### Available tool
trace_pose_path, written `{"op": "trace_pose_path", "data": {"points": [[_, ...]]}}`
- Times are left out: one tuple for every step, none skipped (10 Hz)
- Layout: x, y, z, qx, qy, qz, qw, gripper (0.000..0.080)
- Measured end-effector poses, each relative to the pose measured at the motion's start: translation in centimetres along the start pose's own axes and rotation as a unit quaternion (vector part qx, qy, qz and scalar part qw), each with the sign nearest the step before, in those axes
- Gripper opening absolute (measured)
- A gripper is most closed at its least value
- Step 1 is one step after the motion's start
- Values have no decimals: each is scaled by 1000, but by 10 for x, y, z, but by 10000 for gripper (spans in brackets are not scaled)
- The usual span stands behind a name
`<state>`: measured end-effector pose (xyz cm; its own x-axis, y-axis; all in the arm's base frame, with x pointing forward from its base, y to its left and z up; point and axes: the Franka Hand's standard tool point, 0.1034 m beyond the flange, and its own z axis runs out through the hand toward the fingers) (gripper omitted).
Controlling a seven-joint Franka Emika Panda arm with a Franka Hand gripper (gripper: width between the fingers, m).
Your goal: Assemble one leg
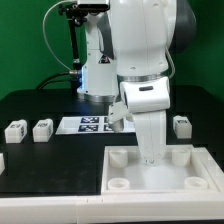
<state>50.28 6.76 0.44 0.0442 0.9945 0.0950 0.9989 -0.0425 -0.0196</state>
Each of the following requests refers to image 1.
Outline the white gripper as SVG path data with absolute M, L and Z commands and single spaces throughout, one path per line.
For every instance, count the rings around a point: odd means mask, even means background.
M 170 107 L 169 79 L 122 82 L 122 101 L 132 115 L 140 155 L 153 164 L 166 147 L 166 110 Z

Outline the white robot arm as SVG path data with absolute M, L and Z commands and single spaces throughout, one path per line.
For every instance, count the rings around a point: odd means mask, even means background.
M 154 163 L 166 147 L 171 55 L 194 38 L 194 12 L 188 0 L 78 0 L 78 8 L 102 15 L 100 50 L 115 61 L 119 93 L 108 123 L 120 132 L 131 118 L 141 157 Z

